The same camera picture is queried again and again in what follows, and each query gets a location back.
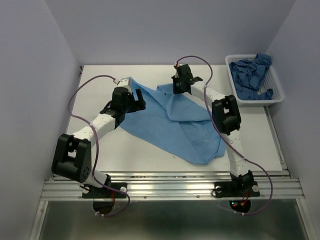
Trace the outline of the light blue long sleeve shirt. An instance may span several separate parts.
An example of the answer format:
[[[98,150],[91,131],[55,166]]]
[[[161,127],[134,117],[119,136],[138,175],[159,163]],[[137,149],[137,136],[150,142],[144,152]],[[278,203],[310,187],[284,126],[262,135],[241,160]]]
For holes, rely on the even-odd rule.
[[[141,90],[146,106],[125,115],[120,127],[126,132],[194,165],[224,156],[225,143],[207,110],[183,94],[174,94],[171,83],[151,89],[132,79],[131,89]]]

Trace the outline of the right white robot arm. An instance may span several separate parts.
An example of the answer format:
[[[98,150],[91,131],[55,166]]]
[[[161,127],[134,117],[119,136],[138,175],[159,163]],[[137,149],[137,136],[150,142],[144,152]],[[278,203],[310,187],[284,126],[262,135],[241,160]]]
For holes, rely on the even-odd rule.
[[[226,144],[230,181],[214,183],[212,195],[216,198],[258,197],[260,190],[243,156],[240,140],[241,115],[234,95],[223,95],[207,87],[202,78],[193,76],[187,64],[175,63],[172,76],[173,93],[190,95],[202,100],[209,112],[214,128]]]

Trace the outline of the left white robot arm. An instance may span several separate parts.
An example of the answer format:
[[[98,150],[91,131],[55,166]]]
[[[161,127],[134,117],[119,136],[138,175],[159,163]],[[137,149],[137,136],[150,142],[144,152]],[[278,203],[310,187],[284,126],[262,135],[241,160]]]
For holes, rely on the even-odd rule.
[[[106,197],[111,192],[127,197],[121,189],[112,187],[111,177],[96,169],[99,158],[99,140],[115,130],[125,115],[146,109],[141,89],[131,92],[129,86],[114,88],[111,100],[92,121],[84,120],[87,126],[73,133],[59,136],[51,165],[53,174],[94,187],[95,193]]]

